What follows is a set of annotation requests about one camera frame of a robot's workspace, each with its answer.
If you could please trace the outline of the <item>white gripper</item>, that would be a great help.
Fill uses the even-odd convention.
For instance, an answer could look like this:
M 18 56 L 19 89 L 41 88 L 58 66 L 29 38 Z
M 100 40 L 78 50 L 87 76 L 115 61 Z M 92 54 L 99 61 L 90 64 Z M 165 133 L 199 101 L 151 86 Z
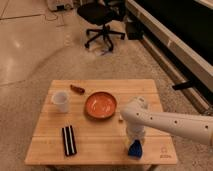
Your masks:
M 127 124 L 126 125 L 126 146 L 129 147 L 128 155 L 141 158 L 143 155 L 142 145 L 145 141 L 144 126 Z

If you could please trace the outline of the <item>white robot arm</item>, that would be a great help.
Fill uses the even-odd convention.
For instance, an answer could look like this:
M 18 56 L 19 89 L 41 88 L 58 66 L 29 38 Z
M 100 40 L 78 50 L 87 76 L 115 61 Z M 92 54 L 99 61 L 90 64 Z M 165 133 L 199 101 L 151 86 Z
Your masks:
M 144 127 L 151 127 L 176 136 L 187 138 L 213 147 L 213 117 L 171 112 L 153 112 L 148 109 L 146 100 L 134 97 L 120 110 L 126 122 L 128 155 L 141 158 Z

